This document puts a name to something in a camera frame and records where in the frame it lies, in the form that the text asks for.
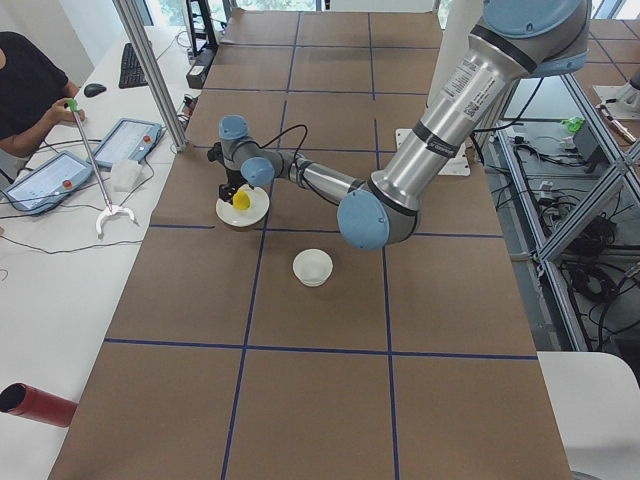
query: green object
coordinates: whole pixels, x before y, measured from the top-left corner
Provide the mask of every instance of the green object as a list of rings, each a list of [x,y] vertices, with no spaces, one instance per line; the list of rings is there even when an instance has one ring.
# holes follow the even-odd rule
[[[69,110],[72,112],[79,112],[78,102],[76,102],[73,98],[67,98],[67,105],[69,105]]]
[[[571,117],[562,121],[562,124],[570,133],[576,133],[578,130],[582,128],[584,124],[584,118],[580,117]]]

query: tablet device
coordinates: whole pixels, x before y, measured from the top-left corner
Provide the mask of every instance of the tablet device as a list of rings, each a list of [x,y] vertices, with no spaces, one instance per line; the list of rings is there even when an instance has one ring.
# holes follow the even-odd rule
[[[62,151],[2,193],[17,210],[36,215],[58,205],[85,183],[92,172],[89,163]]]
[[[141,162],[156,146],[161,132],[159,123],[121,118],[98,144],[93,156],[98,166],[108,169],[118,160]]]

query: blue joint cap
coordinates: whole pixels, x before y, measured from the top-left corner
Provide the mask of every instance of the blue joint cap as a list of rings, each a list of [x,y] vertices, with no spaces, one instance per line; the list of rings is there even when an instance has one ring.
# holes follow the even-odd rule
[[[269,185],[276,177],[276,170],[264,157],[252,157],[242,164],[240,173],[252,187]]]
[[[483,17],[496,33],[531,38],[562,24],[582,0],[484,0]]]
[[[376,250],[389,241],[389,216],[374,194],[350,192],[338,207],[338,226],[345,240],[362,250]]]
[[[552,77],[554,75],[563,75],[572,73],[584,67],[587,61],[587,52],[575,55],[573,57],[560,58],[558,60],[550,60],[538,65],[533,73],[532,78]]]
[[[249,135],[249,126],[240,115],[227,115],[220,120],[220,139],[237,140]]]

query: black keyboard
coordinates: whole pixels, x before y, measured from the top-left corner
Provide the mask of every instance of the black keyboard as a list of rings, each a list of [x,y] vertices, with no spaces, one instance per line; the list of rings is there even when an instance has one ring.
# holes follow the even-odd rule
[[[118,86],[120,88],[141,87],[147,85],[147,80],[144,78],[144,72],[136,57],[136,52],[133,51],[133,45],[127,43],[122,50],[122,62],[120,64],[120,81]]]

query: black computer mouse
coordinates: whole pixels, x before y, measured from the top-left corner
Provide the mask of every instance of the black computer mouse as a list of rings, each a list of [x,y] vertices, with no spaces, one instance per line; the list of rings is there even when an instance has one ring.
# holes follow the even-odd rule
[[[104,92],[107,89],[104,85],[100,83],[89,83],[84,86],[84,96],[87,98],[95,97],[96,95]]]

